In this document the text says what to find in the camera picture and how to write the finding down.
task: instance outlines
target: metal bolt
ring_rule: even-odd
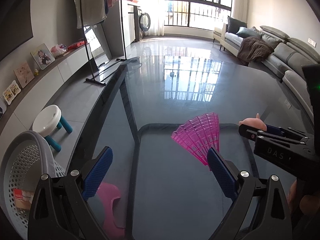
[[[46,180],[48,178],[48,174],[42,174],[41,179]]]
[[[249,177],[249,172],[247,172],[247,171],[241,171],[240,174],[242,177],[245,177],[245,178]]]
[[[271,179],[274,180],[274,181],[278,181],[278,180],[279,180],[279,178],[278,178],[277,175],[272,175],[272,176],[271,176]]]
[[[78,170],[73,170],[70,172],[70,175],[75,177],[75,176],[78,176],[79,175],[79,171]]]

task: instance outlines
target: blue stool leg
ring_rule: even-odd
[[[58,122],[57,128],[58,128],[58,129],[61,129],[61,128],[62,128],[62,124],[61,124],[60,122]]]
[[[72,131],[73,131],[72,127],[70,126],[70,124],[68,124],[66,119],[63,118],[63,116],[61,116],[61,118],[60,118],[60,123],[66,129],[67,133],[72,133]]]
[[[45,140],[48,142],[49,145],[51,145],[53,147],[53,149],[55,149],[57,152],[61,151],[61,146],[52,139],[52,137],[50,135],[47,135],[45,137]]]

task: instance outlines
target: pink plastic fan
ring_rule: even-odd
[[[204,114],[180,125],[171,138],[183,148],[208,165],[207,153],[211,147],[219,150],[219,118],[218,114]]]

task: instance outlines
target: electrical socket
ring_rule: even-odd
[[[312,46],[316,47],[316,42],[313,41],[312,39],[308,39],[308,43],[310,43]]]

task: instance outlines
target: red label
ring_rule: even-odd
[[[22,195],[22,190],[21,190],[21,189],[14,188],[14,189],[13,189],[13,193],[14,193],[14,197],[15,197],[16,199],[21,199],[21,200],[23,200],[23,195]]]

